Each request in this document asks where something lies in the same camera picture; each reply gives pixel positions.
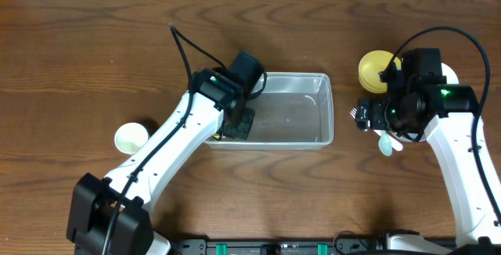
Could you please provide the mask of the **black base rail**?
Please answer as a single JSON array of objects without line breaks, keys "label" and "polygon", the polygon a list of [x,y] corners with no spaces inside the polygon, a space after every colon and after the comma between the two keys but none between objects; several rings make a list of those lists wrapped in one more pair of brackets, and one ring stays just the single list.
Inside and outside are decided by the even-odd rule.
[{"label": "black base rail", "polygon": [[168,255],[342,255],[342,254],[470,254],[470,247],[457,247],[447,240],[430,242],[417,235],[416,244],[390,243],[389,238],[338,235],[314,241],[211,241],[186,239],[172,244]]}]

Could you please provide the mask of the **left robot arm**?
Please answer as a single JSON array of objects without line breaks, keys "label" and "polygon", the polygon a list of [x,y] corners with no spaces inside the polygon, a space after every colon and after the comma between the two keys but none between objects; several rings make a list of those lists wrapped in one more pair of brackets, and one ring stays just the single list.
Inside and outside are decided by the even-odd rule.
[{"label": "left robot arm", "polygon": [[216,133],[247,138],[247,102],[265,87],[262,70],[194,73],[172,115],[139,150],[102,179],[87,173],[74,186],[67,238],[77,254],[167,254],[168,239],[150,220],[160,195],[193,152]]}]

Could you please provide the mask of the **grey plastic bowl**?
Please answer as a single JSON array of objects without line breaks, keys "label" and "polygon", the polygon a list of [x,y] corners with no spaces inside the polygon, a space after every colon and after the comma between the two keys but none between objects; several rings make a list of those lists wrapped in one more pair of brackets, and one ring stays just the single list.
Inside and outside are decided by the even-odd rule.
[{"label": "grey plastic bowl", "polygon": [[425,134],[413,133],[408,131],[392,131],[391,134],[400,142],[425,142]]}]

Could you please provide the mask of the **pink plastic fork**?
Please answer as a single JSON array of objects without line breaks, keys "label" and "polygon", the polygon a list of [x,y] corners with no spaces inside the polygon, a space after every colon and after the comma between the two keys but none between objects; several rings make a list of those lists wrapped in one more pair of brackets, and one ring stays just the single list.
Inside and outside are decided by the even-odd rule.
[{"label": "pink plastic fork", "polygon": [[[381,130],[374,130],[374,132],[380,136],[380,132]],[[398,140],[396,140],[395,138],[392,138],[390,137],[389,135],[387,135],[389,137],[389,139],[391,140],[391,144],[392,144],[392,147],[393,147],[393,150],[396,150],[396,151],[402,151],[403,150],[403,145],[401,142],[399,142]]]}]

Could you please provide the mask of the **white plastic bowl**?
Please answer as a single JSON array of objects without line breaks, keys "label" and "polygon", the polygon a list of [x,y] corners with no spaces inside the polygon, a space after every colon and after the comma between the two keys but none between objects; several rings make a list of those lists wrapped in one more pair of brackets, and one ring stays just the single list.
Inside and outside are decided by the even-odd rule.
[{"label": "white plastic bowl", "polygon": [[446,84],[459,84],[456,73],[445,63],[442,63],[442,75],[446,77]]}]

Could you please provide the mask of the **mint green plastic spoon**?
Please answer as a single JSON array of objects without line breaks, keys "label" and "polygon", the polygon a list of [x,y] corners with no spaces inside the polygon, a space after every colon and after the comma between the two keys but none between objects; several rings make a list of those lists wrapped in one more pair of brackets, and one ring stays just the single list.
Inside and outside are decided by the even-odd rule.
[{"label": "mint green plastic spoon", "polygon": [[385,156],[391,156],[393,153],[393,147],[391,144],[391,140],[387,136],[386,131],[381,131],[380,132],[380,139],[378,141],[378,146],[380,151],[385,155]]}]

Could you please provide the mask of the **yellow plastic cup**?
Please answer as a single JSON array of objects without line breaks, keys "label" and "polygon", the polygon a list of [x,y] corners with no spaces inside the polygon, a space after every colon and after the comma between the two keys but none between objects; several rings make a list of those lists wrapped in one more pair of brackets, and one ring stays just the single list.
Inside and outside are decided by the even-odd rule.
[{"label": "yellow plastic cup", "polygon": [[224,135],[222,133],[218,132],[218,133],[213,134],[211,137],[215,140],[221,140],[224,138]]}]

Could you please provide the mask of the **white plastic cup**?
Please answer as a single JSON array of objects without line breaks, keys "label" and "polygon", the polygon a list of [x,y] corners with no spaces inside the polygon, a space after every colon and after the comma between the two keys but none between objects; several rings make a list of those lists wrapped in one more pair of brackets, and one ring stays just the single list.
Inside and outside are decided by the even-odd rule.
[{"label": "white plastic cup", "polygon": [[126,123],[120,126],[114,135],[114,145],[118,151],[134,155],[149,140],[147,129],[139,123]]}]

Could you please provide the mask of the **clear plastic container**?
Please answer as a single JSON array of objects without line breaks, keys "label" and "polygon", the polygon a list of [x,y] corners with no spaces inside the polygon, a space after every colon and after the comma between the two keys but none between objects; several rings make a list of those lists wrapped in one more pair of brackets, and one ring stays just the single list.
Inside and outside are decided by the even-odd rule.
[{"label": "clear plastic container", "polygon": [[255,111],[246,140],[205,141],[212,149],[321,149],[334,138],[330,79],[321,73],[269,72],[263,92],[247,106]]}]

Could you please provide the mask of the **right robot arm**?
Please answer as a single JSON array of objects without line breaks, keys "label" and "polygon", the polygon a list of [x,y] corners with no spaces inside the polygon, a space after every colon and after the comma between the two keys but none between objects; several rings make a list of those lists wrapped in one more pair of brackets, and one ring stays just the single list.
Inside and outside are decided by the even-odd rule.
[{"label": "right robot arm", "polygon": [[362,98],[351,111],[360,131],[425,139],[442,171],[459,250],[500,252],[500,180],[490,157],[471,87],[422,84],[387,98]]}]

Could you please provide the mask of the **yellow plastic bowl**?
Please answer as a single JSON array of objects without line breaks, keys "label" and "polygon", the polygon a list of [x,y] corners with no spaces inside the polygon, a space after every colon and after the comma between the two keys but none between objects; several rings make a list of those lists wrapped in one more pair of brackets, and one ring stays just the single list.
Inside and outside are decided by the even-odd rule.
[{"label": "yellow plastic bowl", "polygon": [[384,71],[393,54],[384,50],[366,53],[359,62],[359,82],[368,92],[383,94],[387,84],[380,81],[379,72]]}]

